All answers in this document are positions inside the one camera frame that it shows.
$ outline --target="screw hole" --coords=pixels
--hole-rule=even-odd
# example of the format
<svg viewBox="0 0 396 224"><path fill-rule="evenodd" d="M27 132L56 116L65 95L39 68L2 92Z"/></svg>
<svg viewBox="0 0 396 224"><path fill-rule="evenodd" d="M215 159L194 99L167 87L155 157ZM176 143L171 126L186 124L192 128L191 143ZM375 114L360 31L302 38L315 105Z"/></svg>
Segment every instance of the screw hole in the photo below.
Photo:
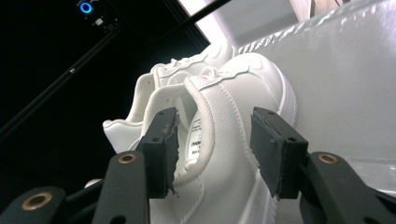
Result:
<svg viewBox="0 0 396 224"><path fill-rule="evenodd" d="M293 137L289 137L288 140L291 141L291 142L296 142L297 141L297 139L295 139Z"/></svg>
<svg viewBox="0 0 396 224"><path fill-rule="evenodd" d="M111 219L110 224L124 224L126 223L126 217L124 216L117 216L117 217L113 217L113 219Z"/></svg>
<svg viewBox="0 0 396 224"><path fill-rule="evenodd" d="M129 162L132 162L132 161L134 161L134 160L136 160L136 155L134 155L134 154L126 154L126 155L123 155L123 156L121 156L121 157L119 157L119 162L120 163L129 163Z"/></svg>
<svg viewBox="0 0 396 224"><path fill-rule="evenodd" d="M330 154L320 154L320 155L318 155L318 157L321 161L329 163L329 164L338 163L338 159Z"/></svg>
<svg viewBox="0 0 396 224"><path fill-rule="evenodd" d="M52 199L52 194L49 192L37 193L28 199L26 199L22 204L22 209L25 211L33 211L47 204Z"/></svg>

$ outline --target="black background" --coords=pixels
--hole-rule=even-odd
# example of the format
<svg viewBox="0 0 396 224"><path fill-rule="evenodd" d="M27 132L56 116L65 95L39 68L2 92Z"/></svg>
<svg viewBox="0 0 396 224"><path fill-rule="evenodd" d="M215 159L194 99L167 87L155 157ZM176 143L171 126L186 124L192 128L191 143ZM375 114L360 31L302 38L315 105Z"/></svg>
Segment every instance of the black background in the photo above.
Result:
<svg viewBox="0 0 396 224"><path fill-rule="evenodd" d="M76 3L1 2L0 127L109 35L85 21ZM69 195L104 177L115 152L103 121L126 118L137 78L155 63L190 57L208 45L195 27L151 41L178 25L180 13L171 3L177 5L102 0L107 18L119 20L120 33L2 139L0 212L32 188L57 186Z"/></svg>

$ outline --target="shoe label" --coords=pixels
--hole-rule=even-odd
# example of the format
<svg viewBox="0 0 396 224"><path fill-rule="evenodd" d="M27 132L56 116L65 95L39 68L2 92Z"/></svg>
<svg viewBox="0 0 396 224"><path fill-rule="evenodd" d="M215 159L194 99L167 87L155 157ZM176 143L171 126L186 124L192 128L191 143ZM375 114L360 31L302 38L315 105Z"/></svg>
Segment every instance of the shoe label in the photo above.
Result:
<svg viewBox="0 0 396 224"><path fill-rule="evenodd" d="M192 119L188 138L185 169L188 171L197 162L201 149L201 115L197 112Z"/></svg>

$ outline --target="metal bracket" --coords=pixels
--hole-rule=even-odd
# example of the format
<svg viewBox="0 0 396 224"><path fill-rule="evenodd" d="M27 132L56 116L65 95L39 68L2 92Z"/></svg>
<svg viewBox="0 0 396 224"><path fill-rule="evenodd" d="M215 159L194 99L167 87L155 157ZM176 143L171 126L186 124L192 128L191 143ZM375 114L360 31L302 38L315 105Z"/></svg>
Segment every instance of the metal bracket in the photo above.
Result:
<svg viewBox="0 0 396 224"><path fill-rule="evenodd" d="M0 223L149 223L149 199L164 198L178 160L177 110L160 111L135 151L115 155L105 179L65 197L62 189L32 189L15 199Z"/></svg>
<svg viewBox="0 0 396 224"><path fill-rule="evenodd" d="M349 164L308 143L277 113L254 108L250 144L271 195L301 192L304 223L396 223L396 200L367 187Z"/></svg>

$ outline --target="sneaker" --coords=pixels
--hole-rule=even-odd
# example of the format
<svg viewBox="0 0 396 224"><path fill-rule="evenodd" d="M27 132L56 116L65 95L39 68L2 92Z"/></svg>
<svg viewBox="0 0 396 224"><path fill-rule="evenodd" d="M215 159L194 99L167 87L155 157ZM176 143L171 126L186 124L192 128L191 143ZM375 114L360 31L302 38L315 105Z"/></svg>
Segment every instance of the sneaker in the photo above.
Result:
<svg viewBox="0 0 396 224"><path fill-rule="evenodd" d="M238 55L220 70L207 67L184 84L151 94L142 135L155 115L176 107L187 134L178 136L177 194L150 200L151 223L273 223L272 199L251 153L255 106L276 111L294 126L294 91L279 69L258 53Z"/></svg>
<svg viewBox="0 0 396 224"><path fill-rule="evenodd" d="M169 64L159 63L150 73L136 82L132 109L126 119L106 120L103 123L105 135L117 153L136 147L141 136L143 117L149 98L154 91L183 83L184 78L199 75L206 66L222 67L237 50L226 42L211 44L202 53L182 60L172 59Z"/></svg>

